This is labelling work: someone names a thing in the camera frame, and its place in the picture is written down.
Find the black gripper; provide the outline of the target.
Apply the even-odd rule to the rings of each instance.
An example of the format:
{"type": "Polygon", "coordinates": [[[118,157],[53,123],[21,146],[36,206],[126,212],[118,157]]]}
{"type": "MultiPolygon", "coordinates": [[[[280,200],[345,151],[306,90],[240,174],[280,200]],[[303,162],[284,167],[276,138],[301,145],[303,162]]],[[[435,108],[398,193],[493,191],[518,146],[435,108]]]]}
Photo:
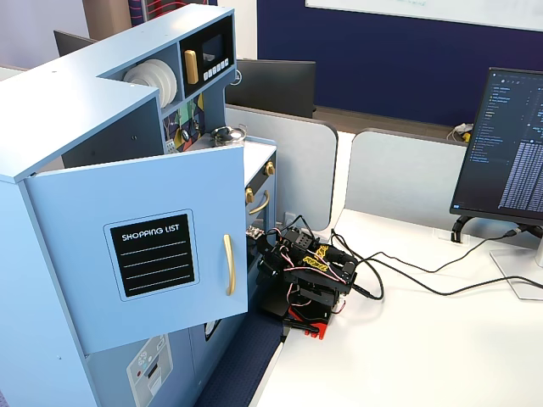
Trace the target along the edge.
{"type": "Polygon", "coordinates": [[[288,292],[297,289],[297,278],[289,271],[283,271],[283,258],[279,253],[280,246],[271,245],[267,236],[260,236],[256,240],[256,247],[260,255],[257,261],[259,274],[257,284],[260,285],[265,279],[278,276],[280,292],[264,293],[260,298],[259,309],[267,315],[278,319],[288,316],[289,303],[288,292]]]}

